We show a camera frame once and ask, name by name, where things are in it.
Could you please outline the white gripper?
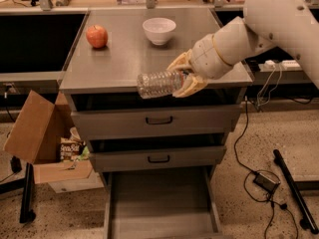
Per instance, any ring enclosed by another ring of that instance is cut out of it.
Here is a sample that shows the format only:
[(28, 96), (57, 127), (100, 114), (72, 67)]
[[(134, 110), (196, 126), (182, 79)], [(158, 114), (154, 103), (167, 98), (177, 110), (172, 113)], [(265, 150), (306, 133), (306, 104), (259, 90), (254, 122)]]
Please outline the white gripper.
[(169, 72), (193, 70), (197, 74), (185, 77), (181, 88), (172, 93), (175, 98), (192, 96), (207, 86), (206, 79), (220, 79), (233, 68), (221, 59), (213, 44), (213, 37), (213, 34), (204, 36), (166, 68)]

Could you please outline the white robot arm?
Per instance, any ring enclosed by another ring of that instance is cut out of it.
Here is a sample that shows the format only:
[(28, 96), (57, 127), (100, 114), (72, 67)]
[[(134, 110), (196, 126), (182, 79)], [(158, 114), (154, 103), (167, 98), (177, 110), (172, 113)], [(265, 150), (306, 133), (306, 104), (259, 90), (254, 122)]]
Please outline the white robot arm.
[(188, 70), (172, 91), (185, 98), (218, 80), (240, 61), (278, 47), (289, 54), (319, 87), (319, 23), (304, 0), (245, 0), (243, 16), (195, 42), (167, 69)]

